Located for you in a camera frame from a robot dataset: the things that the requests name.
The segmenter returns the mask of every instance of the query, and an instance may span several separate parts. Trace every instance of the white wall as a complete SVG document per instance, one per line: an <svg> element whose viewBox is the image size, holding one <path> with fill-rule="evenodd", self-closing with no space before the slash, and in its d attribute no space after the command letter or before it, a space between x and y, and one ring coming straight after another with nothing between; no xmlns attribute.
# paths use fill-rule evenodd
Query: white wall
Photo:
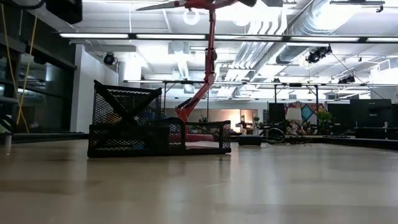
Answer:
<svg viewBox="0 0 398 224"><path fill-rule="evenodd" d="M93 115L94 80L105 85L117 85L118 74L76 46L75 78L73 81L72 115L70 131L88 133Z"/></svg>
<svg viewBox="0 0 398 224"><path fill-rule="evenodd" d="M381 99L379 95L384 99L391 99L391 103L398 103L398 87L373 88L373 91L371 91L371 99Z"/></svg>

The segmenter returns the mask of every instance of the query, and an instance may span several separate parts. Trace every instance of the stage light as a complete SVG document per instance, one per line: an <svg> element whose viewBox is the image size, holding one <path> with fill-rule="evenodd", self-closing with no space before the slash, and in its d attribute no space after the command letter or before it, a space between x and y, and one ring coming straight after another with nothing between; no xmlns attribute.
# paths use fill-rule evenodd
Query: stage light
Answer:
<svg viewBox="0 0 398 224"><path fill-rule="evenodd" d="M113 52L108 52L106 53L104 57L104 63L105 65L114 65L118 62L117 58L114 56Z"/></svg>
<svg viewBox="0 0 398 224"><path fill-rule="evenodd" d="M310 55L305 60L308 63L317 63L332 52L330 45L328 47L319 47L315 51L310 52Z"/></svg>
<svg viewBox="0 0 398 224"><path fill-rule="evenodd" d="M350 84L355 82L355 76L350 75L348 77L342 77L338 80L338 84Z"/></svg>

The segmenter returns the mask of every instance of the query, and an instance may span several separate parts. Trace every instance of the pipe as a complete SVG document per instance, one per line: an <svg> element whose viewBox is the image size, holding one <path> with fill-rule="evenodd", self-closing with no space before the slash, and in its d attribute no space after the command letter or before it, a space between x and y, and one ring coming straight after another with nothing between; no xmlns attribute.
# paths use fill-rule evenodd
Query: pipe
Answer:
<svg viewBox="0 0 398 224"><path fill-rule="evenodd" d="M255 34L262 34L262 33L260 33L260 31L262 30L263 26L264 26L264 22L256 21L254 23ZM250 43L246 54L243 56L243 58L238 63L236 63L238 68L245 68L244 63L252 57L252 52L256 49L256 47L257 47L257 43L253 43L253 42Z"/></svg>
<svg viewBox="0 0 398 224"><path fill-rule="evenodd" d="M282 9L279 16L272 16L274 20L272 21L271 29L268 31L268 34L279 34L281 35L285 32L287 27L287 16L285 11ZM250 64L249 68L254 68L259 61L261 61L261 57L266 54L266 52L272 47L272 43L263 43L262 47L259 49L257 56L254 58L253 62Z"/></svg>
<svg viewBox="0 0 398 224"><path fill-rule="evenodd" d="M257 21L251 21L250 22L250 28L248 30L248 34L257 34L258 30L256 30L257 27ZM236 58L232 64L233 67L238 67L239 66L239 62L241 61L241 58L243 56L245 56L248 53L248 50L250 48L250 46L252 46L252 42L243 42L238 54L236 55Z"/></svg>
<svg viewBox="0 0 398 224"><path fill-rule="evenodd" d="M355 13L357 7L338 7L331 5L330 0L314 0L296 19L294 24L285 31L287 35L329 35L343 25ZM289 64L297 56L308 50L307 46L287 46L284 43L276 43L269 49L256 70L260 70L269 63Z"/></svg>

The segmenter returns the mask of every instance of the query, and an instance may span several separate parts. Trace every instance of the window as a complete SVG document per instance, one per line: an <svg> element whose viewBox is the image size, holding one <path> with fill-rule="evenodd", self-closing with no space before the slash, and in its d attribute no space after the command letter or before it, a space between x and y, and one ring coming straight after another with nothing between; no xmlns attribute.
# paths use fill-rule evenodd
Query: window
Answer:
<svg viewBox="0 0 398 224"><path fill-rule="evenodd" d="M7 71L7 58L1 57L0 58L0 78L6 78L6 71Z"/></svg>
<svg viewBox="0 0 398 224"><path fill-rule="evenodd" d="M19 72L19 86L23 86L30 62L27 76L27 86L38 88L41 91L65 98L72 97L73 73L66 72L51 63L40 58L24 54L21 57L21 69Z"/></svg>
<svg viewBox="0 0 398 224"><path fill-rule="evenodd" d="M4 96L4 85L0 84L0 96Z"/></svg>
<svg viewBox="0 0 398 224"><path fill-rule="evenodd" d="M18 89L19 98L22 89ZM48 96L34 91L25 90L22 112L29 127L30 133L59 133L69 131L68 119L70 108L62 98ZM25 124L21 119L17 128L18 132L26 132Z"/></svg>

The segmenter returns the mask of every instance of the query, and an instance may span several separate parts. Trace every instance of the fluorescent light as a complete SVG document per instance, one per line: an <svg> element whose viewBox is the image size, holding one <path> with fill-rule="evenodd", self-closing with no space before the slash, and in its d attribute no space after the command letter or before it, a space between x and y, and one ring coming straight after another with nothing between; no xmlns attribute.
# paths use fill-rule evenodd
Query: fluorescent light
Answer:
<svg viewBox="0 0 398 224"><path fill-rule="evenodd" d="M363 84L338 84L338 83L328 83L326 86L363 86Z"/></svg>
<svg viewBox="0 0 398 224"><path fill-rule="evenodd" d="M261 82L248 82L247 84L248 84L248 85L275 85L275 84L278 84L278 83L270 83L270 82L264 82L264 83L261 83Z"/></svg>
<svg viewBox="0 0 398 224"><path fill-rule="evenodd" d="M370 37L366 40L367 42L398 42L398 37Z"/></svg>
<svg viewBox="0 0 398 224"><path fill-rule="evenodd" d="M306 37L291 37L291 41L306 41L306 42L311 42L311 41L316 41L316 42L357 42L359 40L359 37L312 37L312 36L306 36Z"/></svg>
<svg viewBox="0 0 398 224"><path fill-rule="evenodd" d="M81 33L62 33L63 38L71 39L128 39L128 34L81 34Z"/></svg>
<svg viewBox="0 0 398 224"><path fill-rule="evenodd" d="M288 46L293 46L293 47L329 47L329 44L323 44L323 43L286 43Z"/></svg>
<svg viewBox="0 0 398 224"><path fill-rule="evenodd" d="M206 35L197 34L137 34L137 39L191 39L205 40Z"/></svg>
<svg viewBox="0 0 398 224"><path fill-rule="evenodd" d="M214 84L225 84L225 85L242 85L243 82L214 82Z"/></svg>
<svg viewBox="0 0 398 224"><path fill-rule="evenodd" d="M160 80L125 80L128 83L163 83Z"/></svg>
<svg viewBox="0 0 398 224"><path fill-rule="evenodd" d="M258 41L281 41L280 36L261 35L215 35L215 40L258 40Z"/></svg>
<svg viewBox="0 0 398 224"><path fill-rule="evenodd" d="M200 51L204 51L206 50L207 47L204 46L190 46L189 50L200 50Z"/></svg>

